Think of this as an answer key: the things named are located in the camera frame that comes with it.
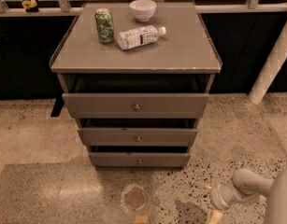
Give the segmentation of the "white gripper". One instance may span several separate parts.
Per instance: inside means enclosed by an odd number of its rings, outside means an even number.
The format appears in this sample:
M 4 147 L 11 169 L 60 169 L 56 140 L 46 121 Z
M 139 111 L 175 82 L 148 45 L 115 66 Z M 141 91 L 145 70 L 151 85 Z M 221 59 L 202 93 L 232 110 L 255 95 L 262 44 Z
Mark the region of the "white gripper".
M 246 194 L 237 189 L 233 184 L 223 184 L 216 187 L 205 185 L 203 187 L 206 193 L 209 193 L 211 204 L 216 209 L 208 211 L 206 224 L 218 224 L 223 216 L 222 211 L 226 211 L 235 204 L 253 204 L 260 201 L 260 195 L 253 192 Z

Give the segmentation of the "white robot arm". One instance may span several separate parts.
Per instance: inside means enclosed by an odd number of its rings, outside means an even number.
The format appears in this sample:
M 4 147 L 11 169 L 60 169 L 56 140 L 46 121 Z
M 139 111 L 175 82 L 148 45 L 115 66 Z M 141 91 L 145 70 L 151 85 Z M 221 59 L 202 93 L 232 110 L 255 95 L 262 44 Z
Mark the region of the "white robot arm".
M 275 179 L 266 179 L 248 169 L 236 170 L 231 179 L 209 191 L 213 209 L 206 224 L 218 224 L 234 204 L 258 203 L 266 198 L 264 224 L 287 224 L 287 169 Z

